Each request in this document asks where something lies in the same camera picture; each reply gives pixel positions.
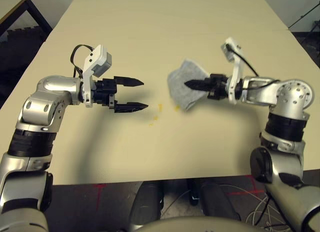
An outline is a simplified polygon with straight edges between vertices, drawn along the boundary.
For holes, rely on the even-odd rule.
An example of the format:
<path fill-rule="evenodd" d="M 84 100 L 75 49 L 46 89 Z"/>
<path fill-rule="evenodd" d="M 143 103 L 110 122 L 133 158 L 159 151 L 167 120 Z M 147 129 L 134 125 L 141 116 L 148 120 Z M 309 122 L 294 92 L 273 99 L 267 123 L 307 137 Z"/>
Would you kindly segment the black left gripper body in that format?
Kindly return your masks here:
<path fill-rule="evenodd" d="M 119 109 L 118 101 L 115 99 L 117 93 L 116 78 L 103 78 L 95 82 L 96 90 L 93 93 L 93 102 L 110 109 Z"/>

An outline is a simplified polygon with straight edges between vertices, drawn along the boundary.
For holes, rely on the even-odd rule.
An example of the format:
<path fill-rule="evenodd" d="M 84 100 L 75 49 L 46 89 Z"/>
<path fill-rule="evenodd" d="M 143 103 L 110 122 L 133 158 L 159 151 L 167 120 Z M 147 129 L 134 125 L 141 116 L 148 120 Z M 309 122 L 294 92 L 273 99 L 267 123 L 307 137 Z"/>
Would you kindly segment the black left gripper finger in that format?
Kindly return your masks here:
<path fill-rule="evenodd" d="M 124 87 L 137 87 L 143 86 L 144 83 L 136 78 L 123 77 L 123 76 L 114 76 L 117 85 L 122 85 Z"/>
<path fill-rule="evenodd" d="M 115 113 L 133 113 L 137 111 L 141 111 L 148 107 L 147 104 L 139 103 L 139 102 L 127 102 L 127 103 L 116 103 L 114 106 Z"/>

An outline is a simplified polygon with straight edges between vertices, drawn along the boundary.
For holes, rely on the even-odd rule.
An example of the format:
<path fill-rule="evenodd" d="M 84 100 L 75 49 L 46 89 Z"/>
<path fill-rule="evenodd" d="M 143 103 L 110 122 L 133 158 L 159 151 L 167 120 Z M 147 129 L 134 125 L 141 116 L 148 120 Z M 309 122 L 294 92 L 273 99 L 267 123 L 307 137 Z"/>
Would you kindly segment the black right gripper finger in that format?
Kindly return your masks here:
<path fill-rule="evenodd" d="M 204 91 L 204 92 L 209 92 L 211 90 L 211 87 L 209 85 L 206 84 L 200 84 L 200 83 L 196 83 L 196 84 L 190 84 L 190 83 L 185 83 L 185 85 L 192 89 L 192 90 L 196 90 L 196 91 Z"/>
<path fill-rule="evenodd" d="M 205 79 L 192 79 L 185 83 L 186 86 L 207 86 L 211 83 L 209 78 Z"/>

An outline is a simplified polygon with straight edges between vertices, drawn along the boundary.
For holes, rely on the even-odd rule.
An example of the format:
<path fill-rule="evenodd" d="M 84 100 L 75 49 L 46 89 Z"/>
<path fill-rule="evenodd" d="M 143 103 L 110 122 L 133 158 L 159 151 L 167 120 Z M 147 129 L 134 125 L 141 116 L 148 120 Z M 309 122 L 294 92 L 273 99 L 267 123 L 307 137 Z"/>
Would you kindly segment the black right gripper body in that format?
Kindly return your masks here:
<path fill-rule="evenodd" d="M 210 74 L 205 79 L 207 84 L 207 98 L 211 100 L 223 100 L 228 97 L 226 91 L 228 77 L 224 74 Z"/>

